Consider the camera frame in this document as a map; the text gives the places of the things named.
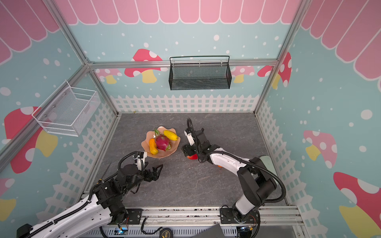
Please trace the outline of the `red strawberry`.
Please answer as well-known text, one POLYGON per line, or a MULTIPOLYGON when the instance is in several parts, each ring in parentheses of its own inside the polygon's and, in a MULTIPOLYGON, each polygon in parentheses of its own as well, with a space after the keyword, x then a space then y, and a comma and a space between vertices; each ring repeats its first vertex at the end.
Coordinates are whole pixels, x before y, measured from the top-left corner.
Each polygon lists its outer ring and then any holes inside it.
POLYGON ((190 159, 190 160, 197 160, 198 159, 198 155, 197 154, 188 155, 187 158, 190 159))

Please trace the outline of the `orange yellow mango fruit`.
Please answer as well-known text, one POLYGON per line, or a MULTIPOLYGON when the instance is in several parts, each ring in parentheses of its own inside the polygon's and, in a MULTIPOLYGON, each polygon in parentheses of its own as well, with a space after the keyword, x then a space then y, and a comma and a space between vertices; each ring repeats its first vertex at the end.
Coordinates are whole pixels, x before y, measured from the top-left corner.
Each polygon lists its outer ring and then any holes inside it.
POLYGON ((152 155, 158 154, 158 149, 154 138, 149 140, 149 151, 152 155))

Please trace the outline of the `pink dragon fruit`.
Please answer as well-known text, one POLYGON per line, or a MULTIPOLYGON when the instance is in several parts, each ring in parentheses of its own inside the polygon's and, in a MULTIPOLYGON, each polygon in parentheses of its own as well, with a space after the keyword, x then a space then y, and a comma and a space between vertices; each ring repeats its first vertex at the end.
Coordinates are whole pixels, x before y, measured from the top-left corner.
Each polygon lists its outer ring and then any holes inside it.
POLYGON ((156 141, 157 149, 162 151, 168 151, 172 148, 170 140, 160 133, 158 130, 154 130, 154 139, 156 141))

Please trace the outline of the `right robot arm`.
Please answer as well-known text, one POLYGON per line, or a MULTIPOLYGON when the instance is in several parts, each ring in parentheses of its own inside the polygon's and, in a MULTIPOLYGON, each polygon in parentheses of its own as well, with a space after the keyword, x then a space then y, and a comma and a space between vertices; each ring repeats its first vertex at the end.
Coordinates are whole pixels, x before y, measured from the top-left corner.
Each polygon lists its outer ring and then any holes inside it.
POLYGON ((278 203, 285 198, 286 187, 274 172, 273 164, 267 166, 259 157, 242 158, 211 144, 204 129, 196 131, 190 118, 187 119, 185 136, 188 144, 182 147, 182 151, 186 157, 220 166, 239 179, 243 195, 232 207, 223 205, 220 208, 221 223, 259 224, 258 209, 266 203, 278 203))

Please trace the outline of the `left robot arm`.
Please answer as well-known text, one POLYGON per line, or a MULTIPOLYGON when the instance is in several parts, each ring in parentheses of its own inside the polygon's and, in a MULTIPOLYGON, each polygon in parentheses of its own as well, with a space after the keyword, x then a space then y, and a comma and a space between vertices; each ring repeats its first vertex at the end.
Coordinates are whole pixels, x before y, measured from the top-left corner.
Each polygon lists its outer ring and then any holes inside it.
POLYGON ((147 153, 134 151, 123 157, 117 171, 100 179, 77 204, 40 224, 25 224, 16 231, 18 238, 78 238, 110 223, 121 225, 130 218, 122 200, 139 191, 143 181, 159 179, 163 165, 147 169, 147 153))

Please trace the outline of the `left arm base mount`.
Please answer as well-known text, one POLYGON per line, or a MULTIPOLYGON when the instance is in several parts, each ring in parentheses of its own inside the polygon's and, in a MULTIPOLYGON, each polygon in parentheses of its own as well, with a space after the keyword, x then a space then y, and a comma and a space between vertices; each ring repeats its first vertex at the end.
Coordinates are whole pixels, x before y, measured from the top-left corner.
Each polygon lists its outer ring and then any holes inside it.
POLYGON ((118 214, 113 218, 112 224, 125 226, 125 225, 139 225, 142 218, 143 210, 140 208, 128 208, 124 212, 118 214))

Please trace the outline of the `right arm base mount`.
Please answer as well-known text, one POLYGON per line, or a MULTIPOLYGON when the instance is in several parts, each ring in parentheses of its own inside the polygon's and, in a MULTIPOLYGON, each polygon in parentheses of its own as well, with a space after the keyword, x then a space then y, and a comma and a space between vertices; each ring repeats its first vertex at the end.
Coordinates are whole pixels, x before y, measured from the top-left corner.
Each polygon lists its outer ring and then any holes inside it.
POLYGON ((248 214, 241 214, 236 208, 222 206, 219 209, 221 224, 260 224, 260 214, 257 209, 252 209, 248 214))

